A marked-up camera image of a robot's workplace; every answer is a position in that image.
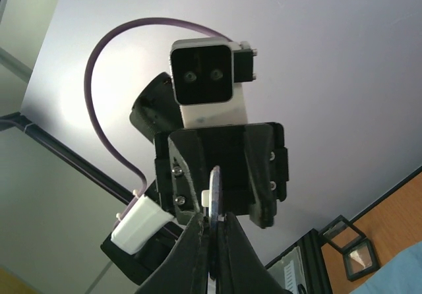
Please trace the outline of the light blue button shirt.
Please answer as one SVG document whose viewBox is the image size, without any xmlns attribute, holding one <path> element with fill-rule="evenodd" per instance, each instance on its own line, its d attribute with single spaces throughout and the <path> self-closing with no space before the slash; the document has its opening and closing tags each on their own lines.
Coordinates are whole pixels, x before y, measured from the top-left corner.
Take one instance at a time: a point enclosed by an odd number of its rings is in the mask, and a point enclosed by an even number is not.
<svg viewBox="0 0 422 294">
<path fill-rule="evenodd" d="M 421 293 L 421 242 L 399 252 L 351 293 Z"/>
</svg>

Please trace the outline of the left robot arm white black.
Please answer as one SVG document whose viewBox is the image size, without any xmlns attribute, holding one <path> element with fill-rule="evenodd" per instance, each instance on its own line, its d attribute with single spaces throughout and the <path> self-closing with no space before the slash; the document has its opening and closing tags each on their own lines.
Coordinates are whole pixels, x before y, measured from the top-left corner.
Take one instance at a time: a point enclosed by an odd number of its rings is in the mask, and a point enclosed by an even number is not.
<svg viewBox="0 0 422 294">
<path fill-rule="evenodd" d="M 271 227 L 289 179 L 279 123 L 184 127 L 171 79 L 135 100 L 131 124 L 156 150 L 156 178 L 122 215 L 102 251 L 139 293 L 281 293 L 238 216 Z"/>
</svg>

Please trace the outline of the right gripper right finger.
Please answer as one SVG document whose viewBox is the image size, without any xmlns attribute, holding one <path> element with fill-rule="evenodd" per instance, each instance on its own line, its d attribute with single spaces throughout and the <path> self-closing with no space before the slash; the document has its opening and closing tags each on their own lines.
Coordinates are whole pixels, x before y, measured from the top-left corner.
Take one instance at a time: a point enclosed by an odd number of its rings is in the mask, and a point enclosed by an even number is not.
<svg viewBox="0 0 422 294">
<path fill-rule="evenodd" d="M 289 293 L 267 271 L 237 217 L 228 212 L 218 224 L 216 293 Z"/>
</svg>

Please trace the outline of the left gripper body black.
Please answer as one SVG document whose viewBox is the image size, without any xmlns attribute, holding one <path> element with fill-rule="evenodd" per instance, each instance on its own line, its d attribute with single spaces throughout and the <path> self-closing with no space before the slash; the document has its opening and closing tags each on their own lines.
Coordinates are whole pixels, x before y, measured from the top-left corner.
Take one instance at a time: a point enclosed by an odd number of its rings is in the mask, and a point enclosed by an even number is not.
<svg viewBox="0 0 422 294">
<path fill-rule="evenodd" d="M 277 213 L 277 203 L 286 199 L 286 187 L 289 180 L 288 153 L 285 146 L 284 127 L 274 122 L 258 124 L 267 124 L 272 127 L 274 144 L 270 153 L 270 174 L 271 190 L 276 201 Z M 202 142 L 206 162 L 206 188 L 204 190 L 208 188 L 212 168 L 217 165 L 221 167 L 222 211 L 224 213 L 231 212 L 236 216 L 249 216 L 249 206 L 254 202 L 245 159 L 245 126 L 247 125 L 178 130 L 196 131 Z M 168 145 L 168 136 L 171 133 L 169 131 L 159 132 L 154 137 L 156 151 L 154 200 L 159 203 L 164 211 L 176 217 L 175 206 L 173 204 L 172 171 Z"/>
</svg>

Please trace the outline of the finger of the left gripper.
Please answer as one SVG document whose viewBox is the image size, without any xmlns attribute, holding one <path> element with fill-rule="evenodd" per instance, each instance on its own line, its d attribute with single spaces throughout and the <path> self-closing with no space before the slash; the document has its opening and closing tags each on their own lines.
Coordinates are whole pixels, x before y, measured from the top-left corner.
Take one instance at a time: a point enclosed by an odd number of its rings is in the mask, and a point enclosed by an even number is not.
<svg viewBox="0 0 422 294">
<path fill-rule="evenodd" d="M 245 159 L 254 202 L 249 217 L 262 229 L 274 225 L 276 201 L 271 190 L 270 153 L 274 144 L 272 127 L 247 125 L 244 132 Z"/>
<path fill-rule="evenodd" d="M 202 142 L 196 131 L 175 131 L 168 145 L 176 219 L 189 221 L 202 212 L 201 192 L 206 188 Z"/>
</svg>

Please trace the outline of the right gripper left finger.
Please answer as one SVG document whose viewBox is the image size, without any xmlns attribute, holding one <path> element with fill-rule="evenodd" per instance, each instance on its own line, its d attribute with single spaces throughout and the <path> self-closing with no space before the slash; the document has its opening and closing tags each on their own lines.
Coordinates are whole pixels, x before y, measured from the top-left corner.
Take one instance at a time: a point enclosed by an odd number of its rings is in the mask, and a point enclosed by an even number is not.
<svg viewBox="0 0 422 294">
<path fill-rule="evenodd" d="M 160 267 L 137 289 L 139 294 L 208 292 L 210 234 L 202 214 L 194 215 Z"/>
</svg>

